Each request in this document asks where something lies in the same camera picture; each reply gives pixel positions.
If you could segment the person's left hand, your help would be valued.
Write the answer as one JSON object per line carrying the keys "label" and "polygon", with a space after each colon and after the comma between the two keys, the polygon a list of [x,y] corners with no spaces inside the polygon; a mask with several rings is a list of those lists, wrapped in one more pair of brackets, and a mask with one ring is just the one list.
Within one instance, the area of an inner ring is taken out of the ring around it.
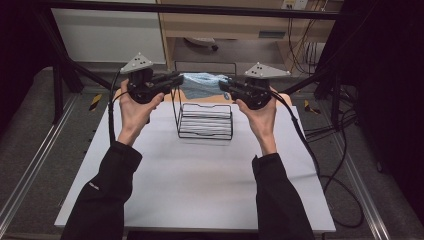
{"label": "person's left hand", "polygon": [[164,94],[159,93],[150,102],[139,104],[127,92],[128,83],[128,79],[121,82],[122,95],[119,98],[119,105],[122,127],[117,141],[132,146],[147,124],[152,111],[162,102]]}

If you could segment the yellow black tape strip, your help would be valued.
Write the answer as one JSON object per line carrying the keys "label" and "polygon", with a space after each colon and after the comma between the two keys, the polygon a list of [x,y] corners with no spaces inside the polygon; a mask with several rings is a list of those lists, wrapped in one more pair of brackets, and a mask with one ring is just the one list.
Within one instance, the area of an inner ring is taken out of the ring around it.
{"label": "yellow black tape strip", "polygon": [[102,97],[102,94],[96,94],[95,97],[93,98],[90,107],[89,107],[89,111],[94,111],[98,105],[98,103],[100,102]]}
{"label": "yellow black tape strip", "polygon": [[317,115],[321,114],[321,111],[319,109],[312,108],[310,106],[310,103],[309,103],[308,100],[304,100],[304,111],[305,112],[311,112],[311,113],[314,113],[314,114],[317,114]]}

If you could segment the black metal frame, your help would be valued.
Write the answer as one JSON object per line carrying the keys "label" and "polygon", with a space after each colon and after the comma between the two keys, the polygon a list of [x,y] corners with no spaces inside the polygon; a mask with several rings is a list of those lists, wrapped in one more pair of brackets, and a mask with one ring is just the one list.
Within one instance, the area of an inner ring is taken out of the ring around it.
{"label": "black metal frame", "polygon": [[46,14],[52,9],[94,10],[94,11],[117,11],[117,12],[142,12],[142,13],[166,13],[166,14],[191,14],[191,15],[223,15],[262,18],[285,18],[285,19],[318,19],[318,20],[350,20],[353,13],[322,12],[306,10],[277,10],[265,8],[227,7],[227,6],[201,6],[181,4],[156,4],[156,3],[129,3],[129,2],[105,2],[105,1],[76,1],[76,0],[36,0],[33,2],[35,16],[42,26],[50,45],[54,49],[52,56],[56,58],[54,69],[55,82],[55,120],[62,114],[59,109],[61,93],[58,88],[60,79],[63,78],[71,91],[81,92],[82,82],[78,73],[98,83],[100,86],[114,88],[114,85],[95,75],[88,69],[76,63],[69,57],[65,45],[61,40],[61,34],[53,29]]}

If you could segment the white chair base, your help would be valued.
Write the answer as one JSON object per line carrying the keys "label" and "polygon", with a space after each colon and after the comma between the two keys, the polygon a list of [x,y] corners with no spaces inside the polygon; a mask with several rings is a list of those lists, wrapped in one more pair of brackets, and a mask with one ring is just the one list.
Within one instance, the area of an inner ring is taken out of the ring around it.
{"label": "white chair base", "polygon": [[219,47],[214,38],[192,38],[186,37],[186,40],[192,44],[210,48],[212,51],[217,51]]}

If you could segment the white power strip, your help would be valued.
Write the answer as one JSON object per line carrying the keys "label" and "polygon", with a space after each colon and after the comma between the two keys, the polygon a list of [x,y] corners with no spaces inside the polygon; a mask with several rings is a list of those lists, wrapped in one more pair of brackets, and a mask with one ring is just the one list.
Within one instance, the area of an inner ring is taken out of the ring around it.
{"label": "white power strip", "polygon": [[282,9],[288,10],[304,10],[308,4],[308,0],[283,0]]}

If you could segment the white cabinet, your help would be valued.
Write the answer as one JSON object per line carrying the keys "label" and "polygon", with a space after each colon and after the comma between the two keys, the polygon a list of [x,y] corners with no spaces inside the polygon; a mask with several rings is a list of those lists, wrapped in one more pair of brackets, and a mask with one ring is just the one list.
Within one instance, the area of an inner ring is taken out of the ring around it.
{"label": "white cabinet", "polygon": [[53,9],[68,55],[79,62],[166,62],[155,13]]}

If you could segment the wooden desk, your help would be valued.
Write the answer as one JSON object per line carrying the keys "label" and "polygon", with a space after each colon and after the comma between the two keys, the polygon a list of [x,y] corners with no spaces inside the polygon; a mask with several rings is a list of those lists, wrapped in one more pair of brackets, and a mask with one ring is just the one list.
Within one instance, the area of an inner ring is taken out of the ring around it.
{"label": "wooden desk", "polygon": [[[283,0],[156,0],[159,4],[227,6],[282,9]],[[343,0],[308,0],[304,10],[338,12]],[[159,15],[162,33],[171,38],[259,39],[277,43],[285,67],[290,71],[306,61],[309,43],[325,43],[333,28],[332,20],[262,18],[223,15]]]}

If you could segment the black curtain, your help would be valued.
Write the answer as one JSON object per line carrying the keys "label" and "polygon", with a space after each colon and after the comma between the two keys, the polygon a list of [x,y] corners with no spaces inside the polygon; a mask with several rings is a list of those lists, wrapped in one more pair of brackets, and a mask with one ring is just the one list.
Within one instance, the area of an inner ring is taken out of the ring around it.
{"label": "black curtain", "polygon": [[358,88],[358,110],[376,158],[424,221],[424,0],[344,0],[353,52],[342,81]]}
{"label": "black curtain", "polygon": [[0,0],[0,132],[33,84],[50,66],[49,44],[32,9],[32,0]]}

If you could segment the blue striped cloth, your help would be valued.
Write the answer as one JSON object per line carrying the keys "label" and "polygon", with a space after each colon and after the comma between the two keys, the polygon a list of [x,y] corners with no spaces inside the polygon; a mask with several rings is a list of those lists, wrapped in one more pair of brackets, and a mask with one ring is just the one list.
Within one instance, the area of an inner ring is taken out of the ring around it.
{"label": "blue striped cloth", "polygon": [[211,73],[183,73],[184,82],[180,86],[188,99],[207,98],[222,95],[219,87],[220,82],[227,82],[229,77],[225,75],[213,75]]}

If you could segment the aluminium rail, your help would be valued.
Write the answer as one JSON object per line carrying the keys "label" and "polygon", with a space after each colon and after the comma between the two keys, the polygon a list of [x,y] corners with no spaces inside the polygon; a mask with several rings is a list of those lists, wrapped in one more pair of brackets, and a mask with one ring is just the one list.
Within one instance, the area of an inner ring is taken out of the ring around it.
{"label": "aluminium rail", "polygon": [[32,183],[34,182],[34,179],[38,175],[39,170],[41,169],[44,161],[46,160],[52,147],[54,146],[56,139],[61,133],[64,125],[67,123],[67,120],[71,115],[75,103],[78,99],[78,94],[72,94],[66,101],[63,115],[59,118],[58,122],[56,124],[53,124],[50,128],[41,146],[38,148],[36,154],[31,159],[29,166],[26,168],[18,184],[16,185],[12,194],[8,198],[5,206],[0,211],[0,235],[7,230],[8,226],[13,220],[23,199],[25,198]]}
{"label": "aluminium rail", "polygon": [[345,154],[345,171],[351,182],[356,196],[363,207],[363,213],[368,226],[374,236],[375,240],[390,240],[390,234],[382,220],[377,207],[363,181],[357,167],[354,164],[348,149],[347,142],[342,138],[341,133],[334,135],[334,142],[337,145],[338,151],[341,155]]}

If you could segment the black wire rack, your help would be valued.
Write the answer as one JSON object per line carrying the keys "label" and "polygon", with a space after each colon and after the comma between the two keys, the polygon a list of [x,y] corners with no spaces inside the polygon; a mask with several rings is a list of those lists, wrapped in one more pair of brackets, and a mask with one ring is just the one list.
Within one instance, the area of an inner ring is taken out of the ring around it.
{"label": "black wire rack", "polygon": [[[235,63],[175,61],[174,69],[183,73],[211,73],[237,76]],[[179,138],[230,141],[233,138],[233,114],[230,97],[222,95],[188,99],[182,89],[171,90],[177,135]]]}

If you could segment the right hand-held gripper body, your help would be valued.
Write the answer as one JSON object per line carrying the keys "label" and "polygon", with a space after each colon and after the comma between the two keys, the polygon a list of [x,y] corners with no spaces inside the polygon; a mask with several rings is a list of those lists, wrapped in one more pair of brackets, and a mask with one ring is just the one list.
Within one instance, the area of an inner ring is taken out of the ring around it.
{"label": "right hand-held gripper body", "polygon": [[247,83],[246,88],[238,88],[239,96],[235,99],[241,99],[251,110],[263,108],[272,97],[270,93],[270,80],[289,76],[287,70],[277,69],[271,66],[257,62],[245,73],[243,82]]}

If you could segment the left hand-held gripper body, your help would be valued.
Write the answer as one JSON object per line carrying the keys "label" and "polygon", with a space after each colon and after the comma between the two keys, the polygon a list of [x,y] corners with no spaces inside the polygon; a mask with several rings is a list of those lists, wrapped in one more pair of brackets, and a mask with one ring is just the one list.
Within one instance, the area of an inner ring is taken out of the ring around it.
{"label": "left hand-held gripper body", "polygon": [[154,80],[153,63],[141,53],[133,57],[120,69],[121,74],[128,75],[127,91],[131,98],[140,104],[149,103],[157,94],[167,93],[167,87]]}

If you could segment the person's right hand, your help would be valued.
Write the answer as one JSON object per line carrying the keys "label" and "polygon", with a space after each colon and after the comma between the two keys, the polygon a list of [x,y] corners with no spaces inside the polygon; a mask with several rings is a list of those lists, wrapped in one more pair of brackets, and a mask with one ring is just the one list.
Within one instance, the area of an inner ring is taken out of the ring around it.
{"label": "person's right hand", "polygon": [[246,103],[238,99],[236,104],[239,110],[247,117],[250,128],[255,135],[262,155],[274,154],[277,152],[274,125],[276,117],[276,100],[271,99],[263,108],[251,110]]}

